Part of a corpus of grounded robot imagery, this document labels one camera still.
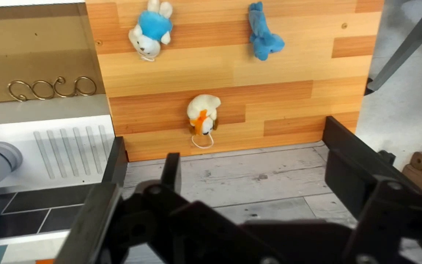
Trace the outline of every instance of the black machine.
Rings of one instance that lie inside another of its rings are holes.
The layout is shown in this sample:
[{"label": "black machine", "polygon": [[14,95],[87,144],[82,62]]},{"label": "black machine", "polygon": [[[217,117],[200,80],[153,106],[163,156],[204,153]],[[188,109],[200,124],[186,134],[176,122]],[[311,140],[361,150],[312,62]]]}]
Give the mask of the black machine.
[{"label": "black machine", "polygon": [[120,199],[126,172],[118,139],[103,184],[94,187],[56,263],[123,263],[128,250],[148,244],[164,263],[412,263],[399,254],[403,238],[422,247],[422,193],[334,118],[326,183],[358,219],[356,229],[324,221],[248,222],[241,227],[201,202],[181,197],[181,156],[169,155],[160,181]]}]

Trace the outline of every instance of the wood grain wall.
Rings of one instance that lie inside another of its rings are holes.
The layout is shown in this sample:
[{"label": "wood grain wall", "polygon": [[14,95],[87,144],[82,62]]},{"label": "wood grain wall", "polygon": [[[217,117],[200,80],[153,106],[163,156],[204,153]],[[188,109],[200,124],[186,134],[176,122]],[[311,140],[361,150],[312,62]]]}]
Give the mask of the wood grain wall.
[{"label": "wood grain wall", "polygon": [[[172,45],[148,64],[128,31],[145,0],[88,0],[88,15],[118,136],[131,161],[320,141],[324,118],[356,128],[383,9],[381,0],[264,0],[286,49],[251,53],[248,0],[170,0]],[[222,97],[216,147],[191,144],[186,106]]]}]

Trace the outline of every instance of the metal hook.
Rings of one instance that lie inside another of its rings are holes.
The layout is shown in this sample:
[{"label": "metal hook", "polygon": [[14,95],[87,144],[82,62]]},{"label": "metal hook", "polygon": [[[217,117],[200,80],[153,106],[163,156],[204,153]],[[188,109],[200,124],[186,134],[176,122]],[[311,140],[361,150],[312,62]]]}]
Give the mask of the metal hook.
[{"label": "metal hook", "polygon": [[18,100],[18,102],[28,102],[28,97],[27,97],[27,96],[24,96],[24,95],[16,96],[16,95],[12,92],[14,86],[16,86],[16,84],[18,84],[18,86],[25,86],[31,93],[34,93],[34,90],[31,89],[30,84],[21,81],[21,80],[16,80],[16,81],[9,83],[9,86],[8,86],[9,95],[11,95],[15,100]]},{"label": "metal hook", "polygon": [[[94,92],[90,93],[84,93],[82,90],[79,90],[79,83],[85,80],[85,81],[91,81],[94,84]],[[94,96],[97,93],[97,84],[93,78],[90,77],[79,77],[75,83],[75,93],[82,95],[82,96]]]},{"label": "metal hook", "polygon": [[[44,96],[40,96],[40,95],[35,92],[35,87],[37,87],[38,84],[44,84],[44,86],[49,86],[49,87],[50,87],[50,92],[52,92],[52,95],[50,95],[50,96],[47,96],[47,97],[44,97]],[[50,100],[50,99],[53,99],[53,97],[55,97],[55,89],[53,89],[53,86],[52,86],[50,83],[44,81],[44,80],[37,80],[37,81],[34,83],[34,86],[31,87],[31,92],[33,92],[33,95],[34,95],[34,96],[35,96],[38,100]]]},{"label": "metal hook", "polygon": [[68,97],[72,97],[72,96],[77,95],[77,90],[74,90],[74,93],[71,93],[71,95],[63,95],[63,93],[60,93],[60,92],[56,89],[56,86],[59,86],[59,84],[66,84],[66,78],[59,77],[59,78],[56,78],[56,81],[53,83],[53,90],[55,90],[55,93],[56,93],[59,97],[68,99]]}]

